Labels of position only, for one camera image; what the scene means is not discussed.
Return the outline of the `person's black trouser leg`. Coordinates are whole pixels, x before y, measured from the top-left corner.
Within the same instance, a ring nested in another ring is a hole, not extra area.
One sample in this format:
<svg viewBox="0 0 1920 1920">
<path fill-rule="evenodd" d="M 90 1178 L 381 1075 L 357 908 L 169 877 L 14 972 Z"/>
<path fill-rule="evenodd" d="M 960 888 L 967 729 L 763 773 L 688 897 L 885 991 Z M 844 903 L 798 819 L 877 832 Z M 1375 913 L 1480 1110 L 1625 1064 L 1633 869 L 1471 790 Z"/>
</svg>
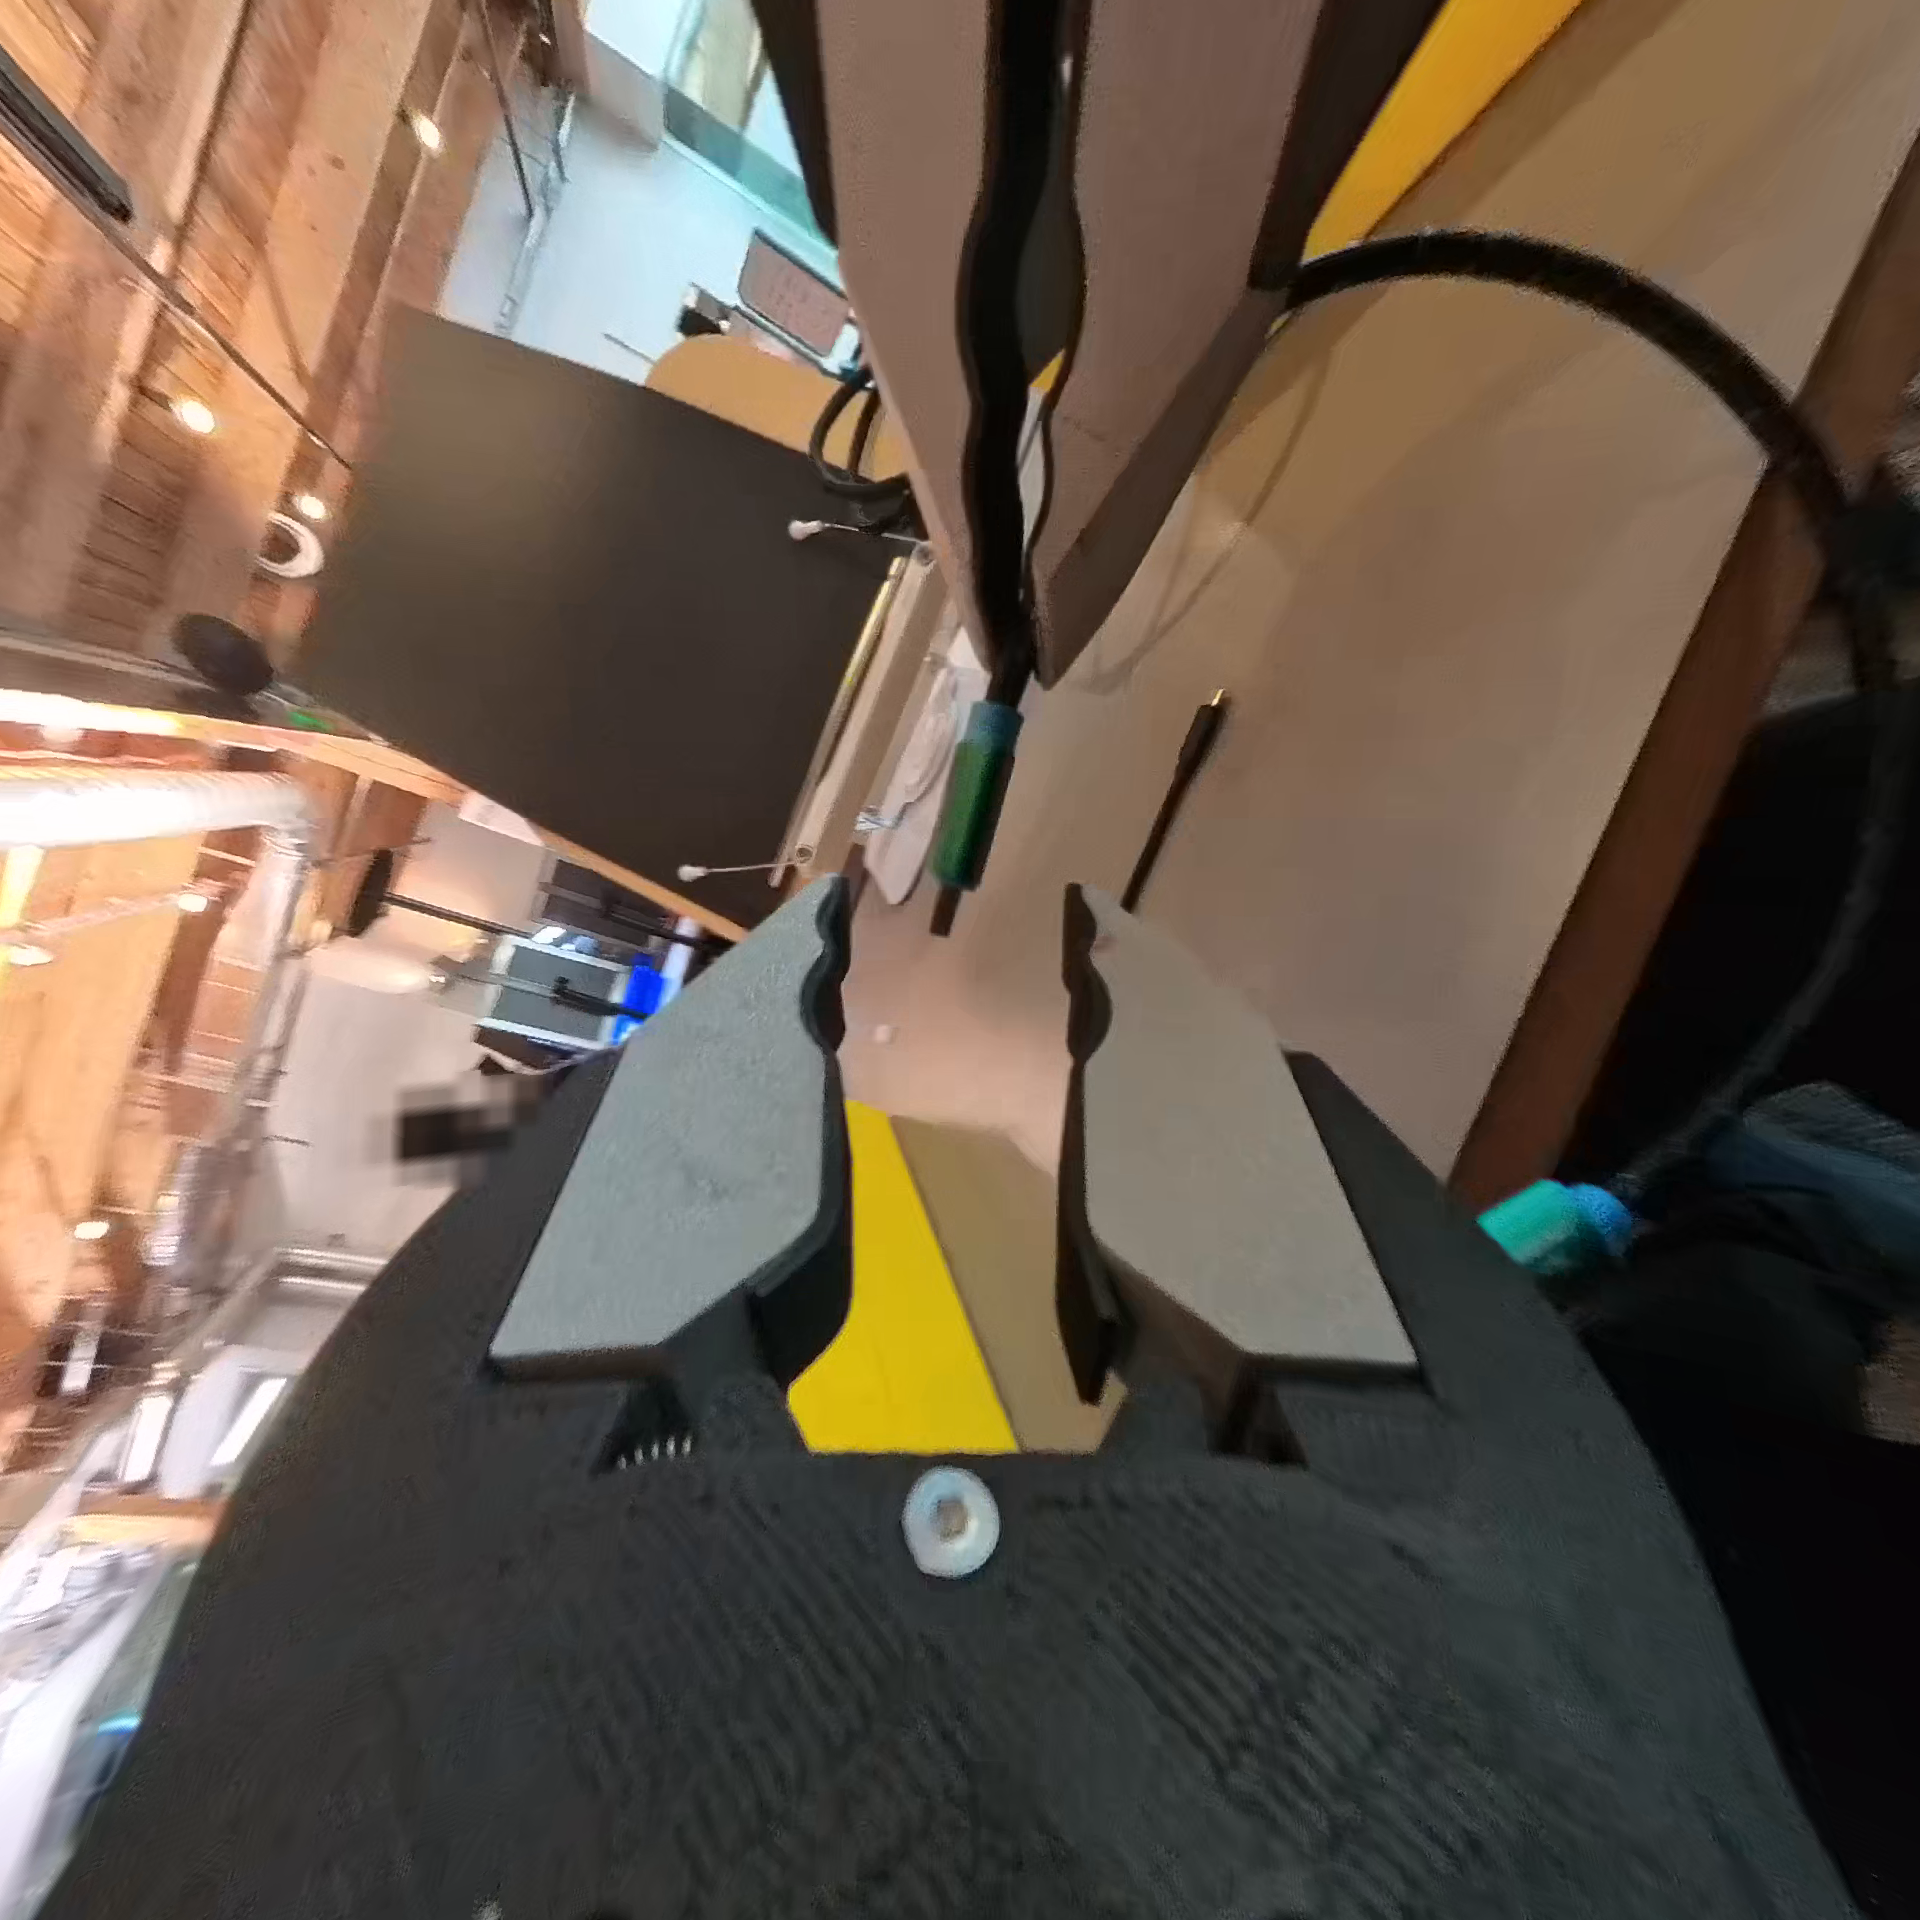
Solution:
<svg viewBox="0 0 1920 1920">
<path fill-rule="evenodd" d="M 1809 965 L 1854 851 L 1868 722 L 1746 745 L 1559 1174 L 1615 1174 Z M 1916 811 L 1780 1086 L 1642 1202 L 1573 1322 L 1714 1575 L 1787 1778 L 1868 1917 L 1916 1914 Z"/>
</svg>

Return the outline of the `grey panel on stand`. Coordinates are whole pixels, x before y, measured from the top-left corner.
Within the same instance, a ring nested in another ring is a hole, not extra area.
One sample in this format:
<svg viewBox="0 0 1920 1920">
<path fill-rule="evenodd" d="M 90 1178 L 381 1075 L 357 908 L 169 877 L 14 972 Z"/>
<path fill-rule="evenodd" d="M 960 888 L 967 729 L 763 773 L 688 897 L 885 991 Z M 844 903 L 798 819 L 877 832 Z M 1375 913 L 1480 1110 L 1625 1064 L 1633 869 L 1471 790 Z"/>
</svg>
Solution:
<svg viewBox="0 0 1920 1920">
<path fill-rule="evenodd" d="M 499 937 L 489 948 L 476 1028 L 551 1050 L 607 1050 L 635 1020 L 627 994 L 635 966 L 557 941 Z"/>
</svg>

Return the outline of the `black board on white stand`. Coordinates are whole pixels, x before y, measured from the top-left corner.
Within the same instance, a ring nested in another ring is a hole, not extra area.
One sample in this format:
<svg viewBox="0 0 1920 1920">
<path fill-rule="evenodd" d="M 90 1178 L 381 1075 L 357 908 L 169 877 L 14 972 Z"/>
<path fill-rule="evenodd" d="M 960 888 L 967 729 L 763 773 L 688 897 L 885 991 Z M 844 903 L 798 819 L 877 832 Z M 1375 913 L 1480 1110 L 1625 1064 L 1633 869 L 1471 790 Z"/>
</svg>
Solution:
<svg viewBox="0 0 1920 1920">
<path fill-rule="evenodd" d="M 388 336 L 297 683 L 721 930 L 786 888 L 680 862 L 790 858 L 857 642 L 910 551 L 804 450 L 417 311 Z"/>
</svg>

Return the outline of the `brown perforated board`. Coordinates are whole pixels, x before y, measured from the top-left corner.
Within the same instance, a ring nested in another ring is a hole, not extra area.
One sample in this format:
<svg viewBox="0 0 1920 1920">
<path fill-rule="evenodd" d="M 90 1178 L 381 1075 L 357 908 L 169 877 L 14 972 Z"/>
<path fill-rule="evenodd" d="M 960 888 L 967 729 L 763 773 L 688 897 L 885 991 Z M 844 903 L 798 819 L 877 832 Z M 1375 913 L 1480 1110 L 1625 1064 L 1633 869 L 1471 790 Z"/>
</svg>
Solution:
<svg viewBox="0 0 1920 1920">
<path fill-rule="evenodd" d="M 765 230 L 752 230 L 741 256 L 735 311 L 824 367 L 846 360 L 857 326 L 849 293 Z"/>
</svg>

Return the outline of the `metal hdmi port hub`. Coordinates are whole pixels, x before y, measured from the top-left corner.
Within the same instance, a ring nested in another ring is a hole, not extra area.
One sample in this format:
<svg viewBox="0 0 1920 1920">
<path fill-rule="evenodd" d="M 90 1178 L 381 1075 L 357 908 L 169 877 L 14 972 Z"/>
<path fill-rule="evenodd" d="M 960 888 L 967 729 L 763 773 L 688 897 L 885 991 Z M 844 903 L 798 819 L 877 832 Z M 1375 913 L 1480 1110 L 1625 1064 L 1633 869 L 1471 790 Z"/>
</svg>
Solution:
<svg viewBox="0 0 1920 1920">
<path fill-rule="evenodd" d="M 866 363 L 844 371 L 804 443 L 804 459 L 829 496 L 855 509 L 897 509 L 911 501 L 905 439 Z"/>
</svg>

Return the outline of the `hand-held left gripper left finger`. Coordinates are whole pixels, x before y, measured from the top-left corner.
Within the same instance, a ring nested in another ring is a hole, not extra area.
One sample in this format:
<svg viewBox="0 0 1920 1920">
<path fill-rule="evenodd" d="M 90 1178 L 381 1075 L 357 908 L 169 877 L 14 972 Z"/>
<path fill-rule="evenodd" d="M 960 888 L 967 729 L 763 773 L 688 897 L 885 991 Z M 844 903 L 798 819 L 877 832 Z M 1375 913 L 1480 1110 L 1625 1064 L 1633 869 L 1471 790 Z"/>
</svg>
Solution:
<svg viewBox="0 0 1920 1920">
<path fill-rule="evenodd" d="M 850 1308 L 844 877 L 627 1042 L 489 1360 L 515 1378 L 798 1378 Z"/>
</svg>

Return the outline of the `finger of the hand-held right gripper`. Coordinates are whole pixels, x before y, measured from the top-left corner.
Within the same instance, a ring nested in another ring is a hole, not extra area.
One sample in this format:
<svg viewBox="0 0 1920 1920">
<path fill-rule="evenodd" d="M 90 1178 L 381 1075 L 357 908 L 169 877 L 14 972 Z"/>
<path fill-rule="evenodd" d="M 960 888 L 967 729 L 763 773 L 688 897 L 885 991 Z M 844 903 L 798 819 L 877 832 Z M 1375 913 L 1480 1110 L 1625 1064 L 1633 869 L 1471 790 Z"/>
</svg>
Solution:
<svg viewBox="0 0 1920 1920">
<path fill-rule="evenodd" d="M 1037 678 L 1099 634 L 1254 358 L 1246 290 L 1322 3 L 1094 3 L 1073 131 L 1081 319 L 1029 568 Z"/>
<path fill-rule="evenodd" d="M 910 481 L 989 668 L 1018 668 L 1018 248 L 1037 148 L 1017 3 L 818 3 L 833 236 Z"/>
</svg>

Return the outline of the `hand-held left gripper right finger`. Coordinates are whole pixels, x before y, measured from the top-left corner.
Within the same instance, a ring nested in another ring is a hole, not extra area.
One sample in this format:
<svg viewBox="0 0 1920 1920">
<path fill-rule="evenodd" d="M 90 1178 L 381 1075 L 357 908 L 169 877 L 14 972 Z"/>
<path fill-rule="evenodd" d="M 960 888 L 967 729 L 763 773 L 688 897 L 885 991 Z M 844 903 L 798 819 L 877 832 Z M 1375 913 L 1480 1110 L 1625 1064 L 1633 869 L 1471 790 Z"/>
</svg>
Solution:
<svg viewBox="0 0 1920 1920">
<path fill-rule="evenodd" d="M 1062 897 L 1057 1329 L 1076 1396 L 1142 1367 L 1415 1378 L 1411 1337 L 1269 1022 L 1113 895 Z"/>
</svg>

